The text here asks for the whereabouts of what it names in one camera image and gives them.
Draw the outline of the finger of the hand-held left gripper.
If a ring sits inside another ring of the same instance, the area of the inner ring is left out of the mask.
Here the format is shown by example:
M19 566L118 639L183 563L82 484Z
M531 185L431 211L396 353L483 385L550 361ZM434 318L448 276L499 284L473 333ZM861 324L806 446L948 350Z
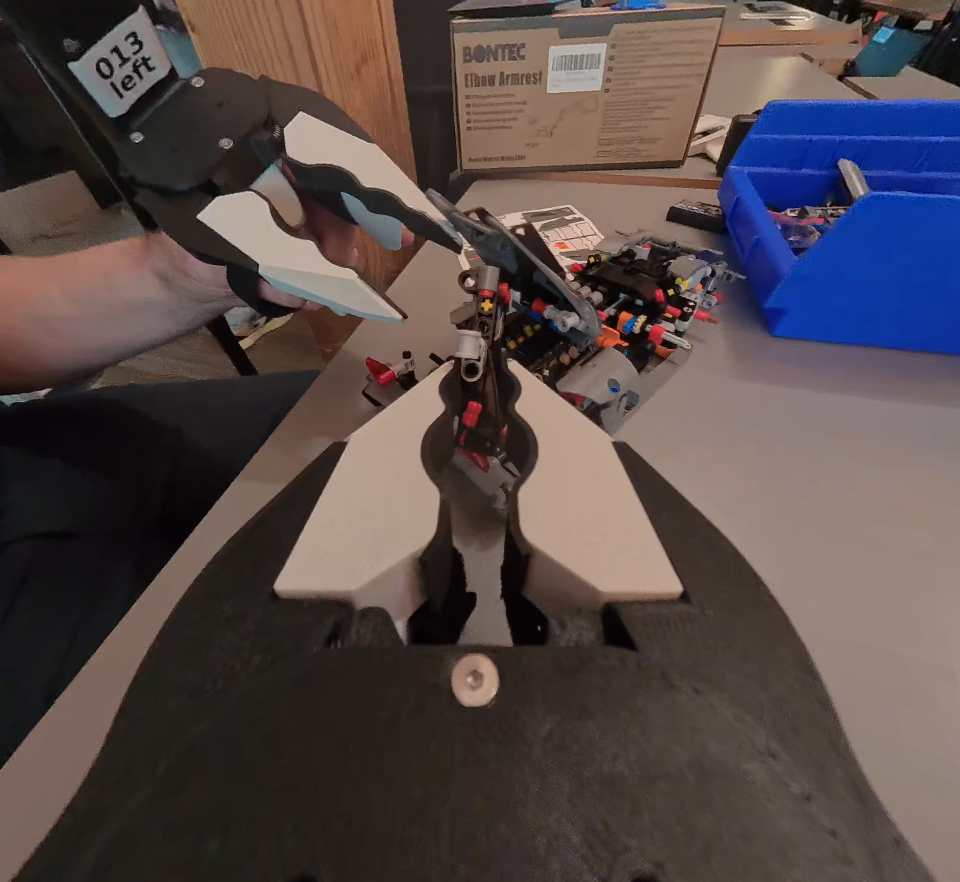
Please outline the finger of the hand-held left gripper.
M270 202L253 191L213 199L198 220L252 259L273 288L339 315L400 324L406 314L350 267L330 261L315 240L287 230Z
M453 223L375 143L304 112L283 128L285 158L298 185L318 195L355 200L350 216L378 244L393 244L390 218L415 236L459 254Z

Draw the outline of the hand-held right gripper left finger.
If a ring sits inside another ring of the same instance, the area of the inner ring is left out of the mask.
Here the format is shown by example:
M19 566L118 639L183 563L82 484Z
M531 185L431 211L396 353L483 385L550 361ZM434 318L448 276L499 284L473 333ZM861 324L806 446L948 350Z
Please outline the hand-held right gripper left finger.
M414 611L426 598L419 557L438 528L440 492L422 459L443 415L449 361L346 440L274 583L283 599Z

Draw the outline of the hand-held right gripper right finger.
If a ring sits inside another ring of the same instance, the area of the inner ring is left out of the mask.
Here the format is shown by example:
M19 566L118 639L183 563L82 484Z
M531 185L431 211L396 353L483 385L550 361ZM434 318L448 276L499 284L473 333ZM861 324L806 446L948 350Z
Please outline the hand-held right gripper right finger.
M514 410L533 432L516 490L523 594L542 611L674 601L684 590L611 438L517 362Z

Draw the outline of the small black lego assembly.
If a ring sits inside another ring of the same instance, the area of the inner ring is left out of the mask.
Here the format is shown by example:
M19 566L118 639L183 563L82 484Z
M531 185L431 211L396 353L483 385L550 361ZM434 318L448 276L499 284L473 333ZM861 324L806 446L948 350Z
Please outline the small black lego assembly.
M505 513L520 476L507 451L505 362L519 347L533 347L534 360L521 365L553 387L561 355L573 360L574 349L594 350L605 295L578 285L574 266L557 260L531 222L510 228L485 209L463 213L438 192L426 197L459 234L462 257L471 257L458 280L467 301L451 313L462 398L453 463Z

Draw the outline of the large grey lego model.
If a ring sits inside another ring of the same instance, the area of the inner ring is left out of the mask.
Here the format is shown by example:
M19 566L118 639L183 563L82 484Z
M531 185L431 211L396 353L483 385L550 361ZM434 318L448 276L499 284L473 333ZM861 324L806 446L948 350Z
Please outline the large grey lego model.
M695 322L716 324L721 289L745 276L718 250L696 250L651 236L629 237L612 252L595 249L566 266L567 284L598 316L585 336L576 312L548 292L533 266L509 274L468 250L459 277L466 302L451 313L454 359L481 401L498 349L614 435L642 404L642 376L678 350L690 351Z

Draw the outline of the person's left forearm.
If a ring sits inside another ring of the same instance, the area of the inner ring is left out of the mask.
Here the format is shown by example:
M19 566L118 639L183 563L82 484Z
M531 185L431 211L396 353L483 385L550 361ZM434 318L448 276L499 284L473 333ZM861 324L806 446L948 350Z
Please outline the person's left forearm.
M158 345L176 327L149 237L1 259L1 388L77 381Z

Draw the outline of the lego sticker sheet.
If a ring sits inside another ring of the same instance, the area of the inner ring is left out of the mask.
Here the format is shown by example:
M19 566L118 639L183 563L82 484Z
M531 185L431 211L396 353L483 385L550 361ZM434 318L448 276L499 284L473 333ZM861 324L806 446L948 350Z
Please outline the lego sticker sheet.
M569 204L528 209L495 218L518 237L523 225L531 225L562 265L585 262L605 241L605 236L596 225ZM470 260L479 259L485 264L503 262L514 252L510 245L492 247L486 242L470 242L466 236L463 236L463 240L463 255Z

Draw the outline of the person's left hand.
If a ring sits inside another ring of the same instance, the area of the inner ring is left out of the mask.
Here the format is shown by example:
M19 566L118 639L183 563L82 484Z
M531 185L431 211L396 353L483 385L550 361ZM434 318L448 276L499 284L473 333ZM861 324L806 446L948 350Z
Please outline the person's left hand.
M232 288L227 266L197 258L162 233L151 236L150 242L158 258L156 273L184 318L203 325L230 309L252 306ZM321 308L313 301L276 288L258 275L252 279L256 283L256 300L272 309L296 313Z

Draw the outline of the wooden pillar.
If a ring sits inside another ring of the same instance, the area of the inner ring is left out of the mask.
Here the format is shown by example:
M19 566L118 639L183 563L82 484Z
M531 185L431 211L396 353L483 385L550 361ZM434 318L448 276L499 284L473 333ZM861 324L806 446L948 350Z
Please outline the wooden pillar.
M175 0L202 64L334 101L417 178L394 0Z

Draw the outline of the brown cardboard box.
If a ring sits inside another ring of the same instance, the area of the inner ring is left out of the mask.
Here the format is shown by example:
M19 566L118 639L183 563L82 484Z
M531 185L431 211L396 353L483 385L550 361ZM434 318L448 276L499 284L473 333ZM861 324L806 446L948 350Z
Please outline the brown cardboard box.
M452 19L459 169L682 166L725 15L668 5Z

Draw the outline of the small black flat box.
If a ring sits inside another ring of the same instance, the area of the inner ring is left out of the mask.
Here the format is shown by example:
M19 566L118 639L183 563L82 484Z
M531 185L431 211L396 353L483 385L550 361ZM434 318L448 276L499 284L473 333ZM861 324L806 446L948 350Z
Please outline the small black flat box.
M669 223L713 234L726 230L726 216L716 203L682 200L670 206L665 216Z

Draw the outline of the blue storage bin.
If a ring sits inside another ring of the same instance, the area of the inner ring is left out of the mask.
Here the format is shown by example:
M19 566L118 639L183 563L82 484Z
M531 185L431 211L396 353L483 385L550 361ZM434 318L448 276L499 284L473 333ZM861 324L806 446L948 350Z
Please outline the blue storage bin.
M869 191L803 255L774 210ZM774 100L722 179L732 250L773 336L959 353L957 101Z

